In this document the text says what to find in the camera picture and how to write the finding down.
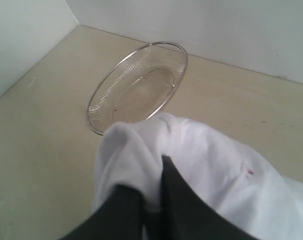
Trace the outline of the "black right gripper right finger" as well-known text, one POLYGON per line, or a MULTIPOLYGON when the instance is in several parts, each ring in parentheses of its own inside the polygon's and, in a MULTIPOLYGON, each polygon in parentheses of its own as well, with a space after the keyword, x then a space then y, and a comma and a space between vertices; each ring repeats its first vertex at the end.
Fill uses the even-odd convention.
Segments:
POLYGON ((162 240, 254 240, 192 190, 169 156, 162 156, 162 240))

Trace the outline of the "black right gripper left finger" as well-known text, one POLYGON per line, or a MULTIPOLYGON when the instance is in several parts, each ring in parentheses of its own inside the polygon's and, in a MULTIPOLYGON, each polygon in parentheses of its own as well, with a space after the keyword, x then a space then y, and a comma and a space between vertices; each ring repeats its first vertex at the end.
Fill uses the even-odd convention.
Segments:
POLYGON ((93 215, 62 237, 63 240, 141 240, 143 197, 133 188, 117 185, 93 215))

